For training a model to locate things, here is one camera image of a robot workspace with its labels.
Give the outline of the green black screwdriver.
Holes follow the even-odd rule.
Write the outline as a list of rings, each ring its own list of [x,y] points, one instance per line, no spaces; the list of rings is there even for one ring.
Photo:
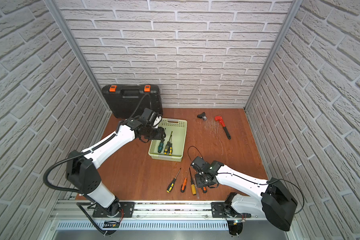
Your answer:
[[[164,138],[162,138],[162,139],[160,140],[160,143],[159,143],[159,146],[158,146],[158,153],[161,153],[161,152],[163,151],[164,141],[165,141]]]

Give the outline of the orange black screwdriver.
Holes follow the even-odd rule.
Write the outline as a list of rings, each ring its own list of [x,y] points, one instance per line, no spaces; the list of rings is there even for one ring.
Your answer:
[[[181,186],[181,193],[184,193],[185,190],[186,190],[187,182],[188,182],[188,172],[189,172],[189,170],[187,170],[186,176],[185,176],[185,178],[183,180],[183,183],[182,183],[182,186]]]

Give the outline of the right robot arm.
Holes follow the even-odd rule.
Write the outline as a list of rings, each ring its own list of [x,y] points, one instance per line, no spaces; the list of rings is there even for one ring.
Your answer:
[[[261,217],[276,228],[288,232],[298,201],[284,185],[284,180],[262,180],[235,171],[221,162],[211,164],[196,157],[191,167],[196,171],[198,188],[216,188],[219,185],[236,189],[223,203],[213,203],[215,218]]]

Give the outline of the yellow handle screwdriver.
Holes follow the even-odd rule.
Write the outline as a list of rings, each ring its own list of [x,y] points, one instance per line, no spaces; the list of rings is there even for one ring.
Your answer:
[[[191,174],[191,173],[190,173],[190,177],[191,177],[191,191],[192,191],[192,195],[195,196],[195,195],[197,194],[197,190],[196,190],[194,178],[192,177],[192,174]]]

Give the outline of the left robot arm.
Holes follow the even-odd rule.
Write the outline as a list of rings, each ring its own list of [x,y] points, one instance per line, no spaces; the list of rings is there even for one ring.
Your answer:
[[[54,190],[76,192],[96,204],[96,208],[106,212],[108,217],[114,217],[120,211],[118,198],[103,184],[98,168],[113,153],[122,146],[132,142],[136,138],[144,137],[148,141],[159,140],[165,133],[164,128],[159,127],[163,117],[158,115],[151,120],[142,116],[120,121],[118,128],[97,144],[81,151],[73,151],[67,159],[49,167],[43,176],[44,184]],[[51,184],[48,176],[59,165],[67,163],[66,178],[75,188],[63,188]]]

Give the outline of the black yellow small screwdriver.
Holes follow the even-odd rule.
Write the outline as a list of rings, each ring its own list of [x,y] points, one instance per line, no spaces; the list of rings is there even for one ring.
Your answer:
[[[167,151],[167,153],[168,153],[168,155],[172,155],[172,151],[173,151],[173,145],[172,145],[172,142],[171,141],[168,141],[168,151]]]

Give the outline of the black yellow dotted screwdriver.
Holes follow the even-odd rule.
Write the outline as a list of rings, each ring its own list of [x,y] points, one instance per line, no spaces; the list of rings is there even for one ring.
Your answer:
[[[170,138],[169,138],[169,140],[168,141],[171,141],[172,142],[172,134],[173,134],[173,131],[171,131],[171,135],[170,135]],[[166,144],[166,147],[165,147],[165,150],[164,150],[164,154],[165,155],[168,155],[168,153],[167,153],[167,151],[168,151],[168,145]]]

